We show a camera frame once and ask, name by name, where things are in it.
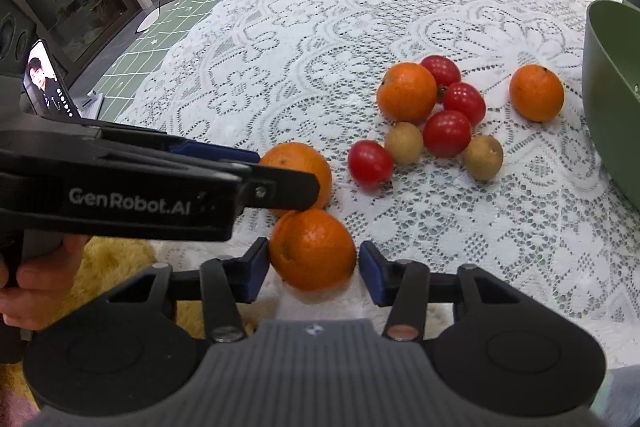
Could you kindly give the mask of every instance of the human hand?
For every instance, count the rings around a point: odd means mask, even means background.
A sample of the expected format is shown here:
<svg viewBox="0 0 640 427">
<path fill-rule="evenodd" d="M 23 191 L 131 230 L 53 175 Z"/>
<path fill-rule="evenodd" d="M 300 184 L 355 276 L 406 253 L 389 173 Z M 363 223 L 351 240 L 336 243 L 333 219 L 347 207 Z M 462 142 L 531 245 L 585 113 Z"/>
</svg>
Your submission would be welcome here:
<svg viewBox="0 0 640 427">
<path fill-rule="evenodd" d="M 0 256 L 0 314 L 7 326 L 41 330 L 60 310 L 74 284 L 87 235 L 65 234 L 53 252 L 18 266 L 17 288 L 4 288 L 9 272 Z"/>
</svg>

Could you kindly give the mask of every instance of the red tomato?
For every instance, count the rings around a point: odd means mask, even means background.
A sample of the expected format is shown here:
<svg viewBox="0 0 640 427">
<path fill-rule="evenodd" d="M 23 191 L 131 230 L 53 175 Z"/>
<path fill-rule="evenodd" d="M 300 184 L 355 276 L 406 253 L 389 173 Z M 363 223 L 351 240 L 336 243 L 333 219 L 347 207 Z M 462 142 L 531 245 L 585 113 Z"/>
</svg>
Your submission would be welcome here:
<svg viewBox="0 0 640 427">
<path fill-rule="evenodd" d="M 438 102 L 442 101 L 442 95 L 447 90 L 447 87 L 462 80 L 460 70 L 456 66 L 456 63 L 450 60 L 450 58 L 441 57 L 440 55 L 429 55 L 424 58 L 420 64 L 427 68 L 433 75 L 433 78 L 436 79 Z"/>
<path fill-rule="evenodd" d="M 356 142 L 347 158 L 349 172 L 363 188 L 378 188 L 391 179 L 394 160 L 382 145 L 372 140 Z"/>
<path fill-rule="evenodd" d="M 434 114 L 422 131 L 424 146 L 437 158 L 453 158 L 471 141 L 471 124 L 459 111 L 444 109 Z"/>
<path fill-rule="evenodd" d="M 449 86 L 442 99 L 442 107 L 460 111 L 472 126 L 478 125 L 486 114 L 486 104 L 480 92 L 464 82 L 456 82 Z"/>
</svg>

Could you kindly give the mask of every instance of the phone screen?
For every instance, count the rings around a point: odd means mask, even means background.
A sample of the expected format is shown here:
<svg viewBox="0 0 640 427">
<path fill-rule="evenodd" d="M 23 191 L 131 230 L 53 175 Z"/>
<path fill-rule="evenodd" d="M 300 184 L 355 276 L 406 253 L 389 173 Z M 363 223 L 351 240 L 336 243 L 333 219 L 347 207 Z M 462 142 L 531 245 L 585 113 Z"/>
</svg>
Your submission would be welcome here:
<svg viewBox="0 0 640 427">
<path fill-rule="evenodd" d="M 24 73 L 24 90 L 36 114 L 80 118 L 66 87 L 58 80 L 42 40 L 33 45 L 29 54 Z"/>
</svg>

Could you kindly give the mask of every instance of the table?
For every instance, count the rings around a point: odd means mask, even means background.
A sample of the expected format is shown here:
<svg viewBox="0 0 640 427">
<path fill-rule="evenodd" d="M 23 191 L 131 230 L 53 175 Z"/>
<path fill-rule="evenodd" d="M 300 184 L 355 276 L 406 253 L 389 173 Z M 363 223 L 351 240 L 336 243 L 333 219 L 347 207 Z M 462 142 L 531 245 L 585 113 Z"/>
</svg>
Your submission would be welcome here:
<svg viewBox="0 0 640 427">
<path fill-rule="evenodd" d="M 585 13 L 593 0 L 222 0 L 174 44 L 142 83 L 122 123 L 266 152 L 287 140 L 321 151 L 334 172 L 329 211 L 356 244 L 372 239 L 390 259 L 437 271 L 476 263 L 588 328 L 609 363 L 640 363 L 640 215 L 610 182 L 582 113 Z M 481 89 L 488 113 L 476 131 L 503 144 L 498 179 L 479 185 L 455 160 L 425 155 L 398 169 L 393 188 L 364 194 L 346 171 L 356 140 L 382 141 L 375 105 L 393 63 L 445 54 Z M 523 120 L 508 102 L 513 71 L 539 63 L 561 77 L 566 101 L 548 124 Z M 224 245 L 158 243 L 178 269 L 240 255 L 273 218 L 247 210 Z M 332 300 L 309 300 L 272 273 L 258 317 L 372 318 L 354 276 Z M 432 333 L 450 320 L 434 307 Z"/>
</svg>

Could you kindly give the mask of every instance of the green cutting mat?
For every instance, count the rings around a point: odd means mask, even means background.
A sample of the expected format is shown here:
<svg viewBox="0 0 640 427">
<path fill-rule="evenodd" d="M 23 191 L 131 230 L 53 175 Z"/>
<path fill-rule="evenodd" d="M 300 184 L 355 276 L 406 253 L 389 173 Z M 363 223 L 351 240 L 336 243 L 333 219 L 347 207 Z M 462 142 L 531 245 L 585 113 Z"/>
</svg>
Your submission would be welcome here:
<svg viewBox="0 0 640 427">
<path fill-rule="evenodd" d="M 100 120 L 115 121 L 142 81 L 157 71 L 167 51 L 222 0 L 179 0 L 162 6 L 159 19 L 113 63 L 94 89 L 104 95 Z"/>
</svg>

